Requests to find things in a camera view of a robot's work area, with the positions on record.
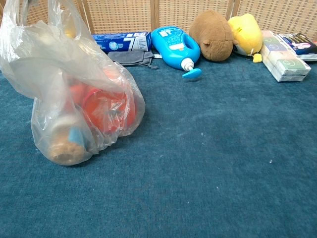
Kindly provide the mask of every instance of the tissue pack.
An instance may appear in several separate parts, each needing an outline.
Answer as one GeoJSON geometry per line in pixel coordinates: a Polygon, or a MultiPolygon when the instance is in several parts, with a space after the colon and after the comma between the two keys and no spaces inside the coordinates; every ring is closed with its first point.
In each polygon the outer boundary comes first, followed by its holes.
{"type": "Polygon", "coordinates": [[[278,82],[303,81],[311,68],[275,36],[263,31],[263,63],[278,82]]]}
{"type": "Polygon", "coordinates": [[[93,35],[99,47],[111,51],[149,51],[152,47],[150,32],[126,32],[93,35]]]}

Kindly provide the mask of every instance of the pump nozzle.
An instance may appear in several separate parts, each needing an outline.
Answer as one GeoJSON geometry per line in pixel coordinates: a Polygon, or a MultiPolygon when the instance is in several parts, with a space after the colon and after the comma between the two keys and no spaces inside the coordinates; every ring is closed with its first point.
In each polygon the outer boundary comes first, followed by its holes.
{"type": "Polygon", "coordinates": [[[194,62],[191,58],[183,59],[181,66],[185,71],[189,71],[188,73],[183,74],[183,78],[197,78],[203,73],[199,68],[193,69],[194,62]]]}

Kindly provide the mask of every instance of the gray cloth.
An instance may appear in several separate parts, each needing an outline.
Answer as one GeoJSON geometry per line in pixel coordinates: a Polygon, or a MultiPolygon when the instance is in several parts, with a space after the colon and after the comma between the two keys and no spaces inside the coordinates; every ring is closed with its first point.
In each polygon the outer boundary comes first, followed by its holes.
{"type": "Polygon", "coordinates": [[[112,61],[118,62],[123,66],[148,66],[152,69],[157,69],[157,66],[152,66],[152,58],[154,55],[151,51],[114,51],[108,53],[112,61]]]}

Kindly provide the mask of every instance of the woven wall panel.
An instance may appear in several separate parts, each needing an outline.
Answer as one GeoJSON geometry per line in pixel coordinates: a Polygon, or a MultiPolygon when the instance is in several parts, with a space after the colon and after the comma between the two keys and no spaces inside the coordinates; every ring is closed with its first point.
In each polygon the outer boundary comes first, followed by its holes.
{"type": "Polygon", "coordinates": [[[2,23],[2,15],[3,15],[3,8],[2,8],[2,5],[0,5],[0,24],[2,23]]]}
{"type": "Polygon", "coordinates": [[[229,0],[159,0],[159,25],[176,25],[185,31],[195,17],[206,10],[226,16],[229,0]]]}
{"type": "Polygon", "coordinates": [[[317,37],[317,0],[240,0],[237,15],[251,13],[262,30],[317,37]]]}
{"type": "MultiPolygon", "coordinates": [[[[74,0],[74,3],[78,8],[78,1],[74,0]]],[[[29,8],[29,14],[27,18],[27,24],[34,24],[39,20],[43,20],[45,23],[48,22],[48,1],[47,0],[39,0],[36,6],[32,6],[29,8]]]]}
{"type": "Polygon", "coordinates": [[[150,0],[87,0],[94,33],[151,30],[150,0]]]}

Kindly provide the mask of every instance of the bottle label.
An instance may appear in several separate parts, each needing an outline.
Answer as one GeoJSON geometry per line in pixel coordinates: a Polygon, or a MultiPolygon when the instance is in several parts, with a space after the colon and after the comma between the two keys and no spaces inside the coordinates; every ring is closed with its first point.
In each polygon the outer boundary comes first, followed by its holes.
{"type": "Polygon", "coordinates": [[[161,30],[159,34],[164,37],[171,50],[183,49],[185,45],[181,41],[184,31],[178,27],[168,27],[161,30]]]}
{"type": "Polygon", "coordinates": [[[70,129],[68,141],[84,146],[84,137],[79,127],[73,126],[70,129]]]}

